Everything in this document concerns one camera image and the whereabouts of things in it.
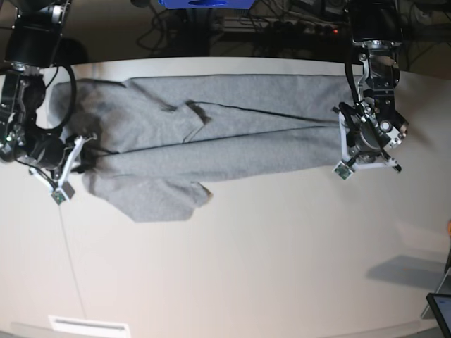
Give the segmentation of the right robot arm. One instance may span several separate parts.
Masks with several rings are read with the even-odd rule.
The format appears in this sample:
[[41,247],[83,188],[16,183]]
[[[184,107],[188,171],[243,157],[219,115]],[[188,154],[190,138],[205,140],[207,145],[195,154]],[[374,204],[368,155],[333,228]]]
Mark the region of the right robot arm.
[[[16,17],[9,38],[2,71],[1,90],[1,162],[20,162],[27,167],[46,170],[51,176],[63,169],[83,173],[94,167],[92,156],[82,149],[75,152],[76,142],[91,137],[61,135],[75,113],[78,88],[75,73],[59,55],[62,31],[70,12],[70,1],[13,1]],[[51,128],[37,124],[37,110],[45,100],[47,86],[43,69],[63,68],[70,78],[66,114]]]

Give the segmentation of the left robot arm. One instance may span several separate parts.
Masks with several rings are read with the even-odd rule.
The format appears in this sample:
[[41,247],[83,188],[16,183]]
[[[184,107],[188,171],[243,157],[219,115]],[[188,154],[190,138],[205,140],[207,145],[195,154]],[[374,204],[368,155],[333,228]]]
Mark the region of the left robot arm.
[[351,63],[346,63],[354,103],[340,106],[348,129],[345,141],[350,157],[345,163],[349,167],[376,162],[396,167],[388,150],[402,143],[409,127],[395,105],[400,80],[397,48],[403,42],[397,8],[394,1],[348,1],[346,10],[350,56],[358,58],[363,73],[356,80]]

